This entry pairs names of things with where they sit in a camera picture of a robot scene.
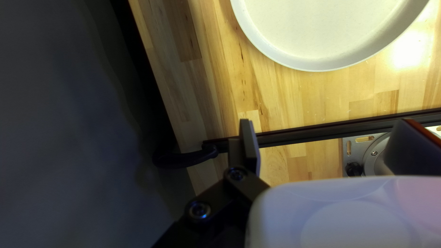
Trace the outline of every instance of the butcher block countertop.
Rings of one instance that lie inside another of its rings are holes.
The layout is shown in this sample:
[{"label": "butcher block countertop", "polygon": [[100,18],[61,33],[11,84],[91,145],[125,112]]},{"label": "butcher block countertop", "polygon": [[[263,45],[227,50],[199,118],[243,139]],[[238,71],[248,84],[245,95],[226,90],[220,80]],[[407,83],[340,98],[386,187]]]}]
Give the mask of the butcher block countertop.
[{"label": "butcher block countertop", "polygon": [[[247,39],[230,0],[129,0],[181,152],[206,139],[441,107],[441,15],[431,0],[374,57],[329,72],[275,63]],[[342,176],[340,140],[260,149],[261,178]],[[200,193],[222,177],[227,155],[188,168]]]}]

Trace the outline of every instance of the white round dish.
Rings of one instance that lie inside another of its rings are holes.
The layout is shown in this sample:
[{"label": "white round dish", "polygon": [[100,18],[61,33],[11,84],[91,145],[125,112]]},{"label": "white round dish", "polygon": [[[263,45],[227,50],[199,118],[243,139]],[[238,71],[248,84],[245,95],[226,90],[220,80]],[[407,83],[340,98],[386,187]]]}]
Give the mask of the white round dish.
[{"label": "white round dish", "polygon": [[248,39],[273,61],[333,71],[397,39],[428,0],[231,0]]}]

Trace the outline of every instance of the wooden surface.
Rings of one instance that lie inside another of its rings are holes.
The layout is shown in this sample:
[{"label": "wooden surface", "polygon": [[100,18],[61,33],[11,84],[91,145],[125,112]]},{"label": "wooden surface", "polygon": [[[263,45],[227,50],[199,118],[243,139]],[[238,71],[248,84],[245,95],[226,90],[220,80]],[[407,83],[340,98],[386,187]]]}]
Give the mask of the wooden surface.
[{"label": "wooden surface", "polygon": [[[247,39],[230,0],[129,0],[182,152],[238,134],[441,107],[441,18],[431,0],[376,56],[331,72],[279,65]],[[341,177],[338,139],[260,149],[270,185]],[[226,154],[188,169],[196,193],[219,178]]]}]

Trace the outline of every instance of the gray surface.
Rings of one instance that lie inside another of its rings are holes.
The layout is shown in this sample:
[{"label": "gray surface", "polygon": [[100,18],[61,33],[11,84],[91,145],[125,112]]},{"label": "gray surface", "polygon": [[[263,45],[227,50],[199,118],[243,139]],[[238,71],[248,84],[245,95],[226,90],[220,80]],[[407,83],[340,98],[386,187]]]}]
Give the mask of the gray surface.
[{"label": "gray surface", "polygon": [[100,49],[82,7],[0,1],[1,247],[149,247],[189,196],[150,164],[154,116],[139,122],[130,65],[112,62],[128,57],[105,54],[122,44]]}]

